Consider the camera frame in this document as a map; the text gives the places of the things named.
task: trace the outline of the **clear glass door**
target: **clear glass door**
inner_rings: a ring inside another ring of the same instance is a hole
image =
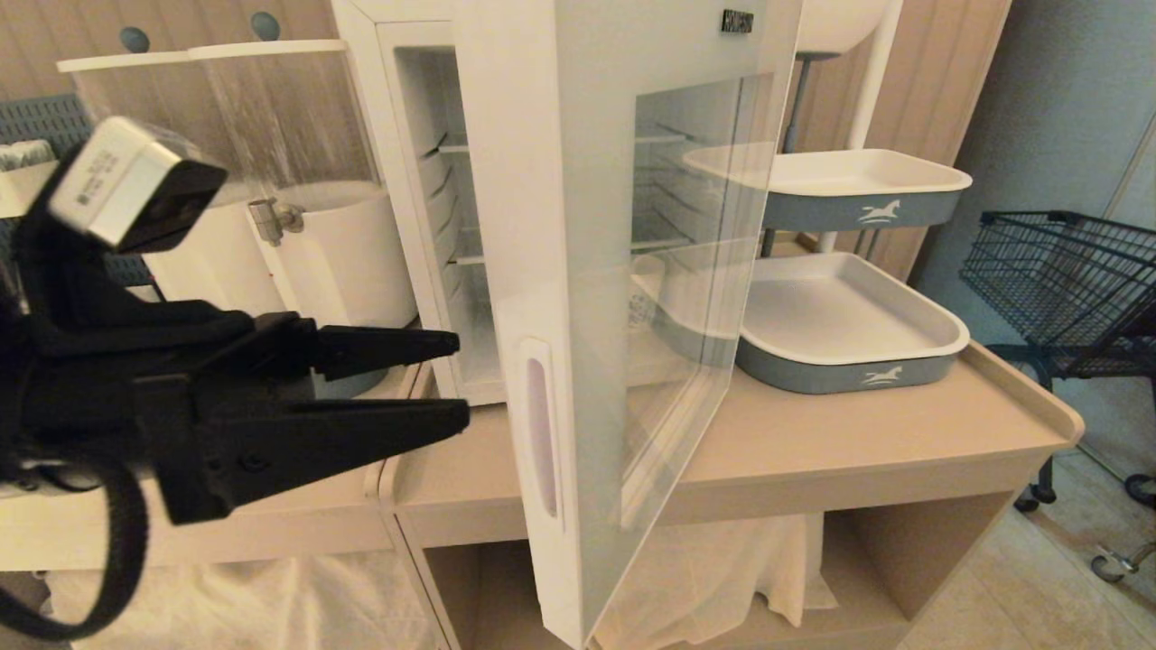
[[[581,648],[728,386],[799,0],[459,7],[539,601]]]

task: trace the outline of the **white cloth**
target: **white cloth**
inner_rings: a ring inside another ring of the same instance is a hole
[[[99,571],[51,571],[54,615],[79,621]],[[432,650],[431,621],[392,551],[154,567],[124,615],[75,650]]]
[[[742,625],[756,593],[799,627],[837,607],[820,576],[823,515],[655,527],[594,633],[603,650],[702,643]]]

